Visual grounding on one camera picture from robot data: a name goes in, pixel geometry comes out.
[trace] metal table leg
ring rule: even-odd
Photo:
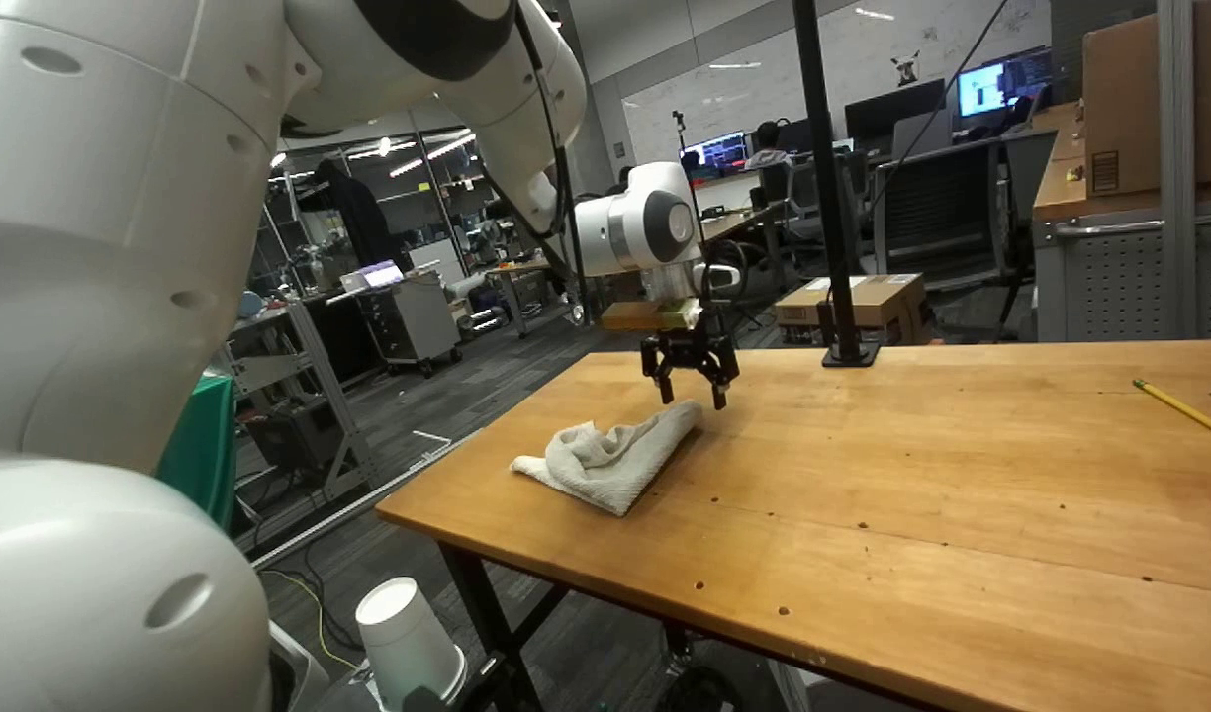
[[[484,558],[442,547],[448,575],[462,597],[462,608],[471,612],[479,639],[488,655],[493,659],[493,688],[501,712],[538,712],[538,693],[532,684],[525,659],[522,659],[522,635],[510,629],[510,621],[499,608],[499,597],[489,588],[489,579],[484,568]]]

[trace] pencil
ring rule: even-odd
[[[1165,391],[1165,387],[1157,387],[1157,385],[1148,385],[1148,378],[1130,378],[1130,387],[1141,387],[1142,395],[1167,402],[1173,413],[1179,413],[1179,417],[1189,417],[1189,418],[1196,418],[1196,423],[1202,423],[1202,426],[1211,432],[1211,417],[1189,406],[1189,402],[1174,399],[1173,391]]]

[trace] cable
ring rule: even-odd
[[[319,588],[319,605],[323,605],[323,624],[328,624],[328,634],[344,645],[344,650],[363,650],[363,639],[344,624],[344,621],[336,621],[336,612],[332,612],[332,605],[328,605],[328,592],[323,592],[323,579],[319,579],[319,568],[317,568],[317,563],[313,563],[313,547],[306,547],[299,551],[299,563],[306,563],[306,575],[317,580],[317,588]]]
[[[963,72],[971,68],[972,51],[991,41],[995,24],[1001,21],[1009,0],[1001,0],[995,9],[995,16],[987,21],[987,29],[972,34],[971,51],[963,54],[963,64],[955,68],[955,76],[947,80],[947,93],[943,101],[951,97],[955,83],[963,80]],[[923,134],[929,132],[929,124],[937,117],[943,101],[925,115],[925,124],[914,132],[909,148],[893,157],[893,161],[906,161],[914,155],[914,148],[923,144]]]
[[[550,108],[550,88],[542,80],[542,54],[534,46],[534,34],[532,34],[532,24],[525,24],[522,9],[514,9],[514,29],[518,29],[525,58],[532,58],[532,80],[534,80],[542,126],[547,126],[547,140],[550,140],[550,151],[553,151],[553,188],[557,188],[557,202],[553,202],[550,233],[561,228],[561,248],[570,246],[575,298],[578,298],[578,308],[584,308],[591,282],[584,282],[584,269],[582,269],[582,246],[578,246],[578,220],[575,220],[570,155],[566,155],[566,148],[557,140],[557,124],[553,124],[553,108]]]
[[[328,634],[323,634],[323,601],[317,597],[317,588],[313,588],[310,580],[284,575],[284,568],[266,568],[266,575],[284,579],[295,592],[306,592],[306,597],[313,601],[313,608],[317,608],[317,645],[319,645],[319,651],[323,651],[328,659],[344,663],[344,667],[359,667],[359,659],[350,659],[350,655],[342,655],[342,651],[328,645]]]

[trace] computer monitor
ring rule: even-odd
[[[889,134],[897,117],[943,109],[947,108],[947,83],[914,83],[889,93],[876,93],[863,101],[846,101],[846,134],[855,140],[855,151],[889,151]]]
[[[987,64],[959,80],[963,117],[1004,109],[1009,108],[1004,64]]]
[[[1049,90],[1049,83],[1053,72],[1046,46],[1001,54],[995,64],[959,76],[959,115],[963,124],[996,117],[1017,97],[1035,101]]]

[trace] wooden tabletop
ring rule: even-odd
[[[923,274],[879,274],[879,278],[851,278],[851,318],[867,319],[876,318],[882,304],[897,299],[897,298],[914,298],[923,299]],[[831,278],[815,278],[799,289],[793,289],[786,298],[776,299],[776,308],[803,308],[815,311],[815,304],[834,299],[831,298]]]
[[[681,304],[613,299],[601,311],[601,332],[633,332],[633,335],[681,332],[681,329],[695,329],[695,318],[702,318],[695,299],[681,299]]]
[[[947,709],[1211,709],[1211,345],[739,351],[624,519],[510,475],[658,406],[598,351],[379,502],[532,568]],[[681,399],[707,402],[702,377]]]
[[[1161,194],[1090,196],[1084,115],[1080,101],[1049,108],[1034,126],[1053,126],[1053,151],[1035,184],[1041,220],[1075,220],[1084,212],[1157,212]]]

